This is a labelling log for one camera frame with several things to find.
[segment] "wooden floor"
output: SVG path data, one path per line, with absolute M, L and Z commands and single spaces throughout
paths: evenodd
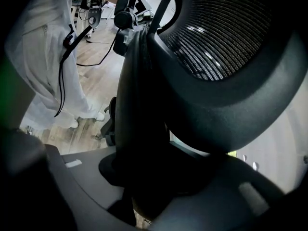
M 82 40 L 78 46 L 77 62 L 80 64 L 96 64 L 101 61 L 111 46 L 117 29 L 113 20 L 101 20 L 99 28 L 92 34 L 92 42 Z M 110 51 L 103 63 L 97 67 L 78 66 L 80 83 L 89 103 L 96 110 L 103 112 L 112 97 L 116 96 L 118 81 L 124 58 Z M 44 131 L 31 129 L 33 135 L 39 137 L 43 143 L 56 146 L 61 154 L 70 154 L 107 147 L 105 139 L 98 140 L 101 127 L 109 119 L 107 112 L 105 121 L 95 119 L 78 119 L 78 128 L 64 129 L 54 126 Z

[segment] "white coat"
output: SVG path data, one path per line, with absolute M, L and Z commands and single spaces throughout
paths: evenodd
M 59 63 L 70 32 L 72 0 L 32 0 L 25 8 L 5 43 L 5 51 L 18 74 L 35 92 L 21 126 L 46 129 L 52 125 L 69 128 L 75 116 L 97 117 L 79 82 L 76 51 L 65 61 L 65 103 L 61 113 L 58 83 Z

